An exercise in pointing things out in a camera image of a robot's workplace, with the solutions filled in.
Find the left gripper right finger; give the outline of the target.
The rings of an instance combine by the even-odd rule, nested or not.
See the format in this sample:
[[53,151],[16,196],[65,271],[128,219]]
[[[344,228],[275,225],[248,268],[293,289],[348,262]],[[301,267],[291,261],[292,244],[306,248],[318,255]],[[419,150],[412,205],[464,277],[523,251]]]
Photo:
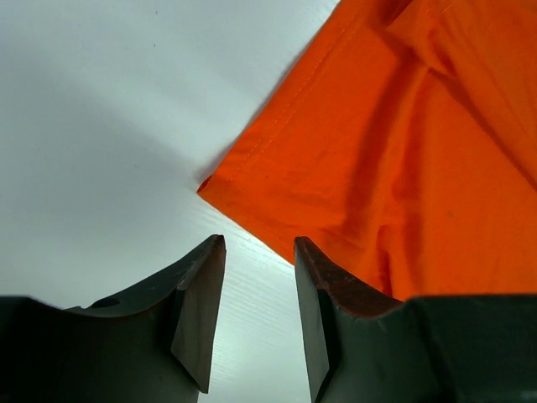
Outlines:
[[295,240],[295,279],[314,402],[533,402],[536,298],[399,301]]

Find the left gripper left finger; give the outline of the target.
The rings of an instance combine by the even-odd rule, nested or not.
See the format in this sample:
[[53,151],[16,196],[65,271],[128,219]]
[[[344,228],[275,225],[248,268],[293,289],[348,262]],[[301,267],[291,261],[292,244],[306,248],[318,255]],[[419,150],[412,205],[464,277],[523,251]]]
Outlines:
[[89,307],[1,299],[4,402],[195,402],[209,390],[226,244]]

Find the orange t shirt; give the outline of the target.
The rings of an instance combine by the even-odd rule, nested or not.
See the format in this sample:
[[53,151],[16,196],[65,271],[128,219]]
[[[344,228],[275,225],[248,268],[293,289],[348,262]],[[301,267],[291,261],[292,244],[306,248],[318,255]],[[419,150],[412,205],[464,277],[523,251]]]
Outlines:
[[535,2],[338,3],[198,193],[399,299],[535,292]]

